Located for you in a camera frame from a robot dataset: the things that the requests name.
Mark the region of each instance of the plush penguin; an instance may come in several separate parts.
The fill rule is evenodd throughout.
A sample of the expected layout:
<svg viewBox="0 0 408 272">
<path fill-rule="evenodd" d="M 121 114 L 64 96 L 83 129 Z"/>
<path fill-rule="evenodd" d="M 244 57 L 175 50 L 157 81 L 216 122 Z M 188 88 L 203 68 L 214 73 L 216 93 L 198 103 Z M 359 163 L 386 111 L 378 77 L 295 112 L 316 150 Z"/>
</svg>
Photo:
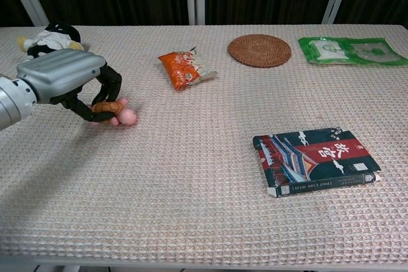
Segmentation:
<svg viewBox="0 0 408 272">
<path fill-rule="evenodd" d="M 78 30 L 64 22 L 52 22 L 33 38 L 17 38 L 17 43 L 21 51 L 27 52 L 26 61 L 49 54 L 54 50 L 84 49 Z"/>
</svg>

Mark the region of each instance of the green plastic package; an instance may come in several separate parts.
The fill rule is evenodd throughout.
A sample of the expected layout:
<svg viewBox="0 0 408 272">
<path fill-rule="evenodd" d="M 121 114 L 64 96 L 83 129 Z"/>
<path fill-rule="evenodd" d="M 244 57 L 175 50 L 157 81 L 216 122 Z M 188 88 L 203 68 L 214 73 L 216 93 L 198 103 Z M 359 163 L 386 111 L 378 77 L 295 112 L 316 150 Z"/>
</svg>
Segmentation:
<svg viewBox="0 0 408 272">
<path fill-rule="evenodd" d="M 313 64 L 408 65 L 384 38 L 301 38 L 300 48 Z"/>
</svg>

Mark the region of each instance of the waffle tablecloth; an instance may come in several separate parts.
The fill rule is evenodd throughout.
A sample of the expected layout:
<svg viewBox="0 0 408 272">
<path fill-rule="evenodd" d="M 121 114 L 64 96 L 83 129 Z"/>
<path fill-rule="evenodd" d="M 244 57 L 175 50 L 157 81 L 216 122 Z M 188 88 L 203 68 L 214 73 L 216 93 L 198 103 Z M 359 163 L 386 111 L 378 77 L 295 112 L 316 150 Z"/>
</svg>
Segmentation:
<svg viewBox="0 0 408 272">
<path fill-rule="evenodd" d="M 398 25 L 76 27 L 123 77 L 134 127 L 91 127 L 61 105 L 0 132 L 0 258 L 269 267 L 394 264 L 408 269 L 408 69 L 307 64 L 304 36 L 384 37 L 408 57 Z M 24 60 L 0 29 L 0 72 Z M 252 33 L 292 57 L 250 68 L 227 53 Z M 176 92 L 158 57 L 197 51 L 217 79 Z M 99 83 L 80 98 L 90 103 Z M 351 130 L 382 167 L 380 182 L 274 198 L 252 137 Z"/>
</svg>

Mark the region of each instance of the orange snack bag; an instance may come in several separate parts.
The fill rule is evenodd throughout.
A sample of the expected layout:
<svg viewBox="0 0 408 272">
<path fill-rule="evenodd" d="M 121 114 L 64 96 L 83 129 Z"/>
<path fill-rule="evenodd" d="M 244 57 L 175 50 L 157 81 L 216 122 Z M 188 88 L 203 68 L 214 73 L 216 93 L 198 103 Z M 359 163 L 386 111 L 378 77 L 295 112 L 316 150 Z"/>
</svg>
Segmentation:
<svg viewBox="0 0 408 272">
<path fill-rule="evenodd" d="M 172 52 L 159 57 L 166 68 L 174 89 L 183 90 L 188 85 L 215 78 L 216 71 L 209 71 L 194 49 L 188 52 Z"/>
</svg>

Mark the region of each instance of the stuffed toy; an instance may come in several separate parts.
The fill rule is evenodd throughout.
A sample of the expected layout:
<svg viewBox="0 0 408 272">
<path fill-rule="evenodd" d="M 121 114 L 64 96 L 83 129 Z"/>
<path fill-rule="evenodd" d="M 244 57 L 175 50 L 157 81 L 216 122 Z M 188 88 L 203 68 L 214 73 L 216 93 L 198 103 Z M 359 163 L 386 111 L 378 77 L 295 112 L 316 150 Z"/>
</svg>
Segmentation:
<svg viewBox="0 0 408 272">
<path fill-rule="evenodd" d="M 27 59 L 25 61 L 41 57 L 55 50 L 65 48 L 84 49 L 81 45 L 81 37 L 78 30 L 64 22 L 52 22 L 45 30 L 33 38 L 17 38 L 17 43 L 22 52 L 27 52 Z"/>
<path fill-rule="evenodd" d="M 112 125 L 134 125 L 137 121 L 137 116 L 135 111 L 126 108 L 127 103 L 128 100 L 124 98 L 115 102 L 99 102 L 92 106 L 92 111 L 94 113 L 102 113 L 104 111 L 115 113 L 115 116 L 107 121 Z"/>
</svg>

